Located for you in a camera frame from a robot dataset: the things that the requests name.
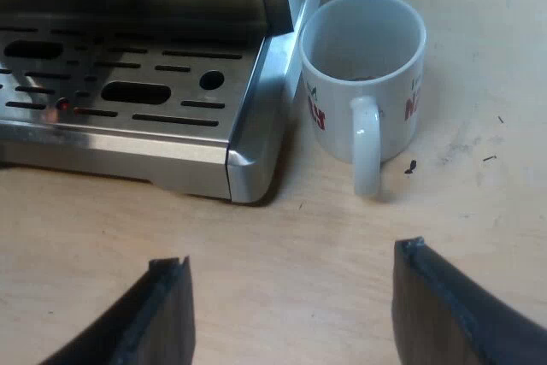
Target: drip tray grate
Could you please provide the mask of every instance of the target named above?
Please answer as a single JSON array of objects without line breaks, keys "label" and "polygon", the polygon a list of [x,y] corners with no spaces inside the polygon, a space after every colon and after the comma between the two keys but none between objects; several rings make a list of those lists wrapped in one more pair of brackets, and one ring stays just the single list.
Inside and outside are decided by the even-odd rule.
[{"label": "drip tray grate", "polygon": [[227,144],[262,40],[3,18],[0,120]]}]

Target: mug rim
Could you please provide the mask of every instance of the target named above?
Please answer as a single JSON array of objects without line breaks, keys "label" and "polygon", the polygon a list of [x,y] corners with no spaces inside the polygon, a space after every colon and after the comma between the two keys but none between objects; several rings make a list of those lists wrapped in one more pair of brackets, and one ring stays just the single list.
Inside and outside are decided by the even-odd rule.
[{"label": "mug rim", "polygon": [[416,21],[418,22],[418,26],[420,27],[420,44],[418,45],[418,48],[416,52],[412,55],[412,57],[400,68],[397,70],[388,73],[384,76],[378,77],[376,79],[369,79],[369,80],[344,80],[344,79],[337,79],[336,77],[329,76],[328,74],[324,74],[321,72],[318,68],[316,68],[311,61],[308,59],[308,55],[304,52],[304,46],[303,46],[303,39],[304,34],[309,28],[309,24],[314,19],[319,19],[325,11],[334,5],[338,3],[347,2],[348,0],[331,0],[325,4],[323,4],[321,7],[319,7],[315,13],[308,19],[306,24],[304,25],[303,30],[300,33],[300,39],[298,40],[298,48],[300,49],[300,55],[302,56],[303,64],[316,76],[330,82],[338,83],[339,85],[376,85],[378,83],[387,81],[389,79],[393,79],[397,77],[399,74],[405,72],[408,68],[410,68],[412,65],[414,65],[418,59],[420,59],[421,55],[424,53],[424,50],[426,48],[427,43],[427,29],[426,24],[421,17],[420,13],[416,9],[414,9],[409,3],[405,2],[404,0],[390,0],[395,3],[398,3],[400,6],[403,6],[414,16]]}]

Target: mug handle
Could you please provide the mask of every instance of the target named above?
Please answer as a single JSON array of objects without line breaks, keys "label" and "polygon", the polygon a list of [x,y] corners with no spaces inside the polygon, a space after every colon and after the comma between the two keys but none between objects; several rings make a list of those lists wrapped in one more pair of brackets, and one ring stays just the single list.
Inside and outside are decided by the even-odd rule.
[{"label": "mug handle", "polygon": [[353,111],[353,169],[355,193],[375,197],[379,191],[381,141],[379,110],[370,96],[351,100]]}]

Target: light wood grain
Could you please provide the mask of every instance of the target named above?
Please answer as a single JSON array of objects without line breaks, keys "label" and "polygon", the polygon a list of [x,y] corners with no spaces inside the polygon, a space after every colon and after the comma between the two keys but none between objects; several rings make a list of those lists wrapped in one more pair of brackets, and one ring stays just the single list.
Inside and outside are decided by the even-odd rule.
[{"label": "light wood grain", "polygon": [[303,90],[261,207],[0,170],[3,362],[44,359],[149,259],[190,255],[196,365],[396,364],[392,246],[417,235],[547,326],[547,2],[408,1],[430,34],[421,124],[383,167],[382,202],[314,141]]}]

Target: round hole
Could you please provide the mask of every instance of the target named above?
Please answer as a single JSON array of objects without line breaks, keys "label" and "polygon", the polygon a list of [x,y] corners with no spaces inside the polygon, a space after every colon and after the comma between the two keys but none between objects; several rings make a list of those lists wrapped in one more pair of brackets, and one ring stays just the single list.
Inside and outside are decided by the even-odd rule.
[{"label": "round hole", "polygon": [[224,84],[224,74],[217,70],[207,72],[199,80],[199,85],[205,90],[218,89]]},{"label": "round hole", "polygon": [[67,110],[68,106],[70,106],[70,102],[65,97],[62,97],[59,100],[57,100],[57,103],[55,105],[55,107],[57,107],[57,109],[62,110],[62,111]]}]

